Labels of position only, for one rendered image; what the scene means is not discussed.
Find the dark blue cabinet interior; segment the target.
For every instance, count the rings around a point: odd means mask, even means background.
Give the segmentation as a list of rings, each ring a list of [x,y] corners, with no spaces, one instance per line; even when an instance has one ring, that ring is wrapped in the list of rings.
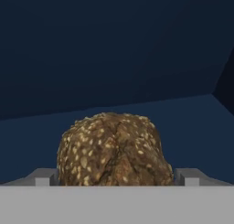
[[[234,183],[234,0],[0,0],[0,184],[99,112],[149,117],[175,168]]]

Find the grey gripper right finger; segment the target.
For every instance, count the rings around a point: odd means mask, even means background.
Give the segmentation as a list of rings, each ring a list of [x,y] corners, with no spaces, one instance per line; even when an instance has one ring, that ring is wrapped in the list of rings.
[[[197,168],[176,168],[175,184],[184,187],[229,186],[228,182],[209,177]]]

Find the brown seeded bread loaf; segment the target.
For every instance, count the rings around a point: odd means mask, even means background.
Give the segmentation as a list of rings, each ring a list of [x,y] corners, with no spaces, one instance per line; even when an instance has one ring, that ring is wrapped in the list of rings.
[[[57,152],[62,186],[172,186],[159,132],[146,116],[102,112],[73,123]]]

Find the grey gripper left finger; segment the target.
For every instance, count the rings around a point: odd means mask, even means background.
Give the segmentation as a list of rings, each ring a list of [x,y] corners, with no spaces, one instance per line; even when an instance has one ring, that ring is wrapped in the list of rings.
[[[37,168],[26,177],[5,183],[5,186],[51,187],[59,185],[57,168]]]

